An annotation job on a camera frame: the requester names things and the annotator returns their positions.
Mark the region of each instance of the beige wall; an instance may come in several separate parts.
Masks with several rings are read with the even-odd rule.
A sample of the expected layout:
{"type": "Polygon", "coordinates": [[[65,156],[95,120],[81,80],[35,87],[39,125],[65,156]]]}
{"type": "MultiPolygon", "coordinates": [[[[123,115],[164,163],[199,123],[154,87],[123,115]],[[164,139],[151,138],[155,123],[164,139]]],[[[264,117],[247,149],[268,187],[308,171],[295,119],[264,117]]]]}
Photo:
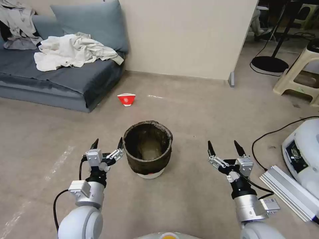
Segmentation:
{"type": "MultiPolygon", "coordinates": [[[[50,4],[23,0],[39,14],[50,4]]],[[[120,0],[130,41],[126,68],[226,80],[234,70],[257,0],[120,0]]]]}

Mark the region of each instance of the black stand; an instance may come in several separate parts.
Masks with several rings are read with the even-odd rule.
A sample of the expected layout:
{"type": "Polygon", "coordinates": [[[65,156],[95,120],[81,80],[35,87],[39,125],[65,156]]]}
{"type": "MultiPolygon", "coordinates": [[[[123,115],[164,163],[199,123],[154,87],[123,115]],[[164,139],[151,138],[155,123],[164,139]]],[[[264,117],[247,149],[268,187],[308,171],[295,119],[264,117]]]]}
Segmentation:
{"type": "Polygon", "coordinates": [[[289,67],[289,65],[285,61],[283,61],[279,58],[276,58],[275,56],[277,55],[279,48],[281,47],[283,41],[287,37],[288,32],[289,32],[289,30],[290,30],[298,12],[302,6],[302,2],[303,2],[302,0],[294,1],[293,3],[291,3],[291,0],[288,0],[286,2],[285,9],[284,9],[281,17],[279,18],[277,25],[274,27],[272,34],[276,33],[278,26],[280,25],[283,17],[286,15],[287,6],[289,4],[291,4],[291,5],[293,4],[294,5],[293,12],[292,12],[291,18],[290,18],[290,20],[285,28],[285,31],[283,32],[282,36],[280,37],[279,42],[278,42],[272,56],[256,56],[255,58],[252,59],[251,64],[255,68],[260,69],[262,71],[269,72],[269,73],[278,74],[278,76],[280,76],[280,74],[283,73],[285,71],[285,69],[287,69],[289,67]]]}

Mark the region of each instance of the dark basket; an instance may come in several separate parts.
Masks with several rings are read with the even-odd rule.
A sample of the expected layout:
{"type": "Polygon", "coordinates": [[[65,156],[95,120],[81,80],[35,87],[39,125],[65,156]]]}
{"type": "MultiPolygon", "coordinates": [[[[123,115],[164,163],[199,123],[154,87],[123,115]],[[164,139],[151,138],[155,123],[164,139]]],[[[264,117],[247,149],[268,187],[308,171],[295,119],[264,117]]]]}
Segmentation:
{"type": "Polygon", "coordinates": [[[123,145],[131,169],[138,174],[158,173],[169,162],[172,152],[173,135],[164,125],[150,120],[131,126],[124,134],[123,145]],[[144,160],[141,153],[141,142],[155,140],[159,143],[159,157],[144,160]]]}

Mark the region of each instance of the red paper cup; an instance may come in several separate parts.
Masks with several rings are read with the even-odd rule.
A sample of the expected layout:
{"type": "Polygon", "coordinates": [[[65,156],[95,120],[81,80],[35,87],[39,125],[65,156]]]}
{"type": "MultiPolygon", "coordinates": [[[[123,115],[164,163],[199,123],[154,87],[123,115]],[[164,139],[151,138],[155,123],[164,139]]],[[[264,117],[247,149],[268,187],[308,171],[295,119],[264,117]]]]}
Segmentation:
{"type": "Polygon", "coordinates": [[[122,102],[122,104],[124,106],[131,106],[134,99],[135,99],[135,95],[134,94],[130,94],[130,93],[124,93],[124,94],[120,94],[117,96],[119,98],[119,100],[122,102]]]}

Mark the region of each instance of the concrete floor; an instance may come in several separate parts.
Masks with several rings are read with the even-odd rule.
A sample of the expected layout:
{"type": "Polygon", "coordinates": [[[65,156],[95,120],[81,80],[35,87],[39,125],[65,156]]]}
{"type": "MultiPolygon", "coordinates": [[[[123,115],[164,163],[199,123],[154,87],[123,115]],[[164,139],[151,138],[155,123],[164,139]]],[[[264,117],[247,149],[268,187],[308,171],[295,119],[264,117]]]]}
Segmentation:
{"type": "MultiPolygon", "coordinates": [[[[112,167],[101,238],[129,239],[170,230],[203,239],[239,238],[231,186],[207,162],[207,140],[223,158],[236,157],[234,139],[250,154],[252,142],[262,134],[319,111],[307,101],[274,94],[277,77],[249,68],[263,44],[245,44],[235,88],[218,80],[131,72],[90,114],[0,98],[0,238],[56,238],[53,200],[77,180],[82,154],[96,138],[104,152],[113,150],[129,126],[144,120],[159,121],[171,130],[171,160],[154,180],[134,174],[126,157],[112,167]],[[137,95],[131,107],[123,107],[116,97],[124,92],[137,95]]],[[[273,46],[270,43],[263,54],[273,46]]],[[[291,63],[303,47],[283,47],[278,56],[291,63]]],[[[280,144],[296,127],[256,145],[256,156],[266,167],[276,164],[285,170],[280,144]]],[[[261,186],[262,172],[256,164],[251,175],[261,186]]],[[[88,176],[87,165],[83,174],[88,176]]],[[[278,203],[281,210],[267,223],[286,238],[317,237],[318,226],[304,223],[280,199],[278,203]]],[[[63,194],[57,204],[59,221],[73,208],[72,195],[63,194]]]]}

